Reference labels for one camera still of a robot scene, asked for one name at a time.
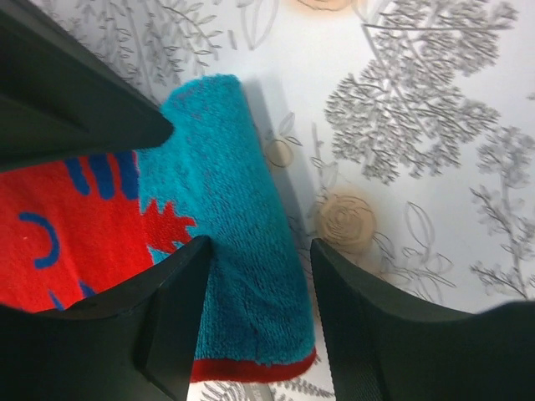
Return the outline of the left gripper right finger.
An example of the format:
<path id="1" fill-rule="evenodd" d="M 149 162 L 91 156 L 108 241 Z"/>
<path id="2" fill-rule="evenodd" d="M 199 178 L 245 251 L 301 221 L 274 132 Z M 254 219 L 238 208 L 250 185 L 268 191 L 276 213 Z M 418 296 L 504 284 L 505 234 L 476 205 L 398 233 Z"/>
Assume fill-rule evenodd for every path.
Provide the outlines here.
<path id="1" fill-rule="evenodd" d="M 401 291 L 320 239 L 310 254 L 337 399 L 533 399 L 533 302 L 460 312 Z"/>

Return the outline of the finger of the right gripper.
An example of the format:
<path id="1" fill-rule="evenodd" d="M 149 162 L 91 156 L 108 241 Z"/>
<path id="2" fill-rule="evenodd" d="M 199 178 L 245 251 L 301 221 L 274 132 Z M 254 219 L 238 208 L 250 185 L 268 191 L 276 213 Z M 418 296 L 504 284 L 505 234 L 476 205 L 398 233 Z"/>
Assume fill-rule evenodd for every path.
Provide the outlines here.
<path id="1" fill-rule="evenodd" d="M 39 8 L 1 10 L 1 170 L 153 148 L 171 123 Z"/>

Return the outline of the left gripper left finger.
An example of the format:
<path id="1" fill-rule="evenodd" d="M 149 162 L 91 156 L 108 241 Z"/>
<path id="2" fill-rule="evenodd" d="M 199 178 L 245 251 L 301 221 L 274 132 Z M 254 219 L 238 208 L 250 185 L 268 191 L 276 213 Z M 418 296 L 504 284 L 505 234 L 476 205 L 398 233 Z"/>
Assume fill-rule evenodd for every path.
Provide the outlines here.
<path id="1" fill-rule="evenodd" d="M 2 307 L 2 399 L 185 399 L 210 265 L 198 236 L 66 310 Z"/>

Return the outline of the red blue towel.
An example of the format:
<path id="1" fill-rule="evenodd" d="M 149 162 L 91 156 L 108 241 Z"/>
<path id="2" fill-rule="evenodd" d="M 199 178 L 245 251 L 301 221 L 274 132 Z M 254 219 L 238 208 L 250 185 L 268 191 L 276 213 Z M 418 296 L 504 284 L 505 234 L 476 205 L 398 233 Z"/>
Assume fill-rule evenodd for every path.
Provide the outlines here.
<path id="1" fill-rule="evenodd" d="M 159 147 L 2 173 L 2 304 L 64 310 L 208 236 L 192 381 L 296 378 L 316 357 L 312 305 L 241 82 L 192 80 L 161 112 Z"/>

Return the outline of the floral table mat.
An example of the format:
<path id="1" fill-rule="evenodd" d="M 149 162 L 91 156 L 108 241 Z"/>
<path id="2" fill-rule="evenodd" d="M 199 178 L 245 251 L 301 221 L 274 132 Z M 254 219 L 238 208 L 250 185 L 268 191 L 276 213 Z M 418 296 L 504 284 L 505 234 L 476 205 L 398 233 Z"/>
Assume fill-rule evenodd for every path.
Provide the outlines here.
<path id="1" fill-rule="evenodd" d="M 238 76 L 304 267 L 319 237 L 443 307 L 533 302 L 533 2 L 39 6 L 155 102 Z"/>

